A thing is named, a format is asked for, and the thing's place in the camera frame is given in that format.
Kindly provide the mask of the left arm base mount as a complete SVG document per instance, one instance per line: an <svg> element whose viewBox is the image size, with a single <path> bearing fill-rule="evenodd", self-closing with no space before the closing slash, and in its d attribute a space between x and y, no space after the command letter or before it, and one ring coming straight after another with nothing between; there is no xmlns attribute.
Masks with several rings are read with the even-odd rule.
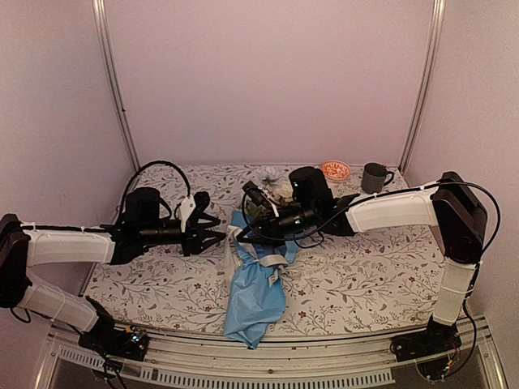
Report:
<svg viewBox="0 0 519 389"><path fill-rule="evenodd" d="M122 330L113 324L97 323L92 330L81 333L78 344L103 356L143 361L148 351L149 337L146 331L135 326Z"/></svg>

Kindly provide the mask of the white fake flower stems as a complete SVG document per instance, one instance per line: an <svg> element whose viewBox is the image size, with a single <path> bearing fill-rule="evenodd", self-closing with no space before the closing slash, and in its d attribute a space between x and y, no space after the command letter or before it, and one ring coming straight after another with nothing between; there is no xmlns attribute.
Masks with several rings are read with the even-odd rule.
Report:
<svg viewBox="0 0 519 389"><path fill-rule="evenodd" d="M276 203L288 204L293 201L293 188L287 180L271 182L268 191Z"/></svg>

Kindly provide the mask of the white ribbon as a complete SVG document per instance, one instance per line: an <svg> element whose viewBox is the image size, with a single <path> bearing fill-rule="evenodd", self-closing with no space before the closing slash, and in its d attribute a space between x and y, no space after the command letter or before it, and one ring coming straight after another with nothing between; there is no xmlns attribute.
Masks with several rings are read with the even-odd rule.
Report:
<svg viewBox="0 0 519 389"><path fill-rule="evenodd" d="M258 264L266 268L273 267L274 273L279 276L283 271L287 271L289 278L293 280L313 276L325 271L329 265L330 256L323 250L301 249L295 252L294 250L298 247L291 244L284 254L260 256L259 250L251 243L238 242L238 234L241 232L241 228L233 225L229 225L226 231L224 259L219 269L225 276L225 285L229 291L232 289L232 283L238 270L247 263Z"/></svg>

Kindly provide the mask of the pale blue fake flower stems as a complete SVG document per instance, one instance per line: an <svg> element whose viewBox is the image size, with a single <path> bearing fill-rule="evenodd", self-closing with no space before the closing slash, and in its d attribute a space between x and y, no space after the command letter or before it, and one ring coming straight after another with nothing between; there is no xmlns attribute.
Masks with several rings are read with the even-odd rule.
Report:
<svg viewBox="0 0 519 389"><path fill-rule="evenodd" d="M258 171L258 177L263 186L275 187L283 178L283 174L274 166L263 166Z"/></svg>

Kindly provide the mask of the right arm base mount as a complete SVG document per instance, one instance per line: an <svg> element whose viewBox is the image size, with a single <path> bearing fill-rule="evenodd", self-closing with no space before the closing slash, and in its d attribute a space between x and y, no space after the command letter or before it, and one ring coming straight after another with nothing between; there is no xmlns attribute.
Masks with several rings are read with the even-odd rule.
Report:
<svg viewBox="0 0 519 389"><path fill-rule="evenodd" d="M438 381L450 372L460 347L456 324L430 321L425 330L394 336L389 349L398 362L424 358L417 364L418 372L429 381Z"/></svg>

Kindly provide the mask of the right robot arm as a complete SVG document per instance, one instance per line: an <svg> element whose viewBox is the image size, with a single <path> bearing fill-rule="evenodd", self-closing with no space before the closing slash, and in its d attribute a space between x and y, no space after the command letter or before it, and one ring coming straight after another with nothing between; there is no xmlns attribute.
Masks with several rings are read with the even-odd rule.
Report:
<svg viewBox="0 0 519 389"><path fill-rule="evenodd" d="M383 194L346 194L319 169L290 174L295 202L236 212L238 250L268 273L251 318L285 336L341 336L432 323L437 353L472 289L487 214L455 173Z"/></svg>

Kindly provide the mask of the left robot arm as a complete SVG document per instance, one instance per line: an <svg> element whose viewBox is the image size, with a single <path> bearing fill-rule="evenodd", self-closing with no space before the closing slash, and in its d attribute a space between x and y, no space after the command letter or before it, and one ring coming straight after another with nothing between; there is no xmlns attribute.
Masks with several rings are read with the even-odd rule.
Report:
<svg viewBox="0 0 519 389"><path fill-rule="evenodd" d="M216 230L220 219L205 211L209 204L209 194L200 191L185 197L176 212L162 216L161 210L169 206L159 190L140 187L122 201L114 224L44 226L6 214L1 218L1 306L66 323L102 351L112 352L121 336L98 302L29 277L28 269L58 263L125 265L156 246L178 245L185 256L202 254L225 239Z"/></svg>

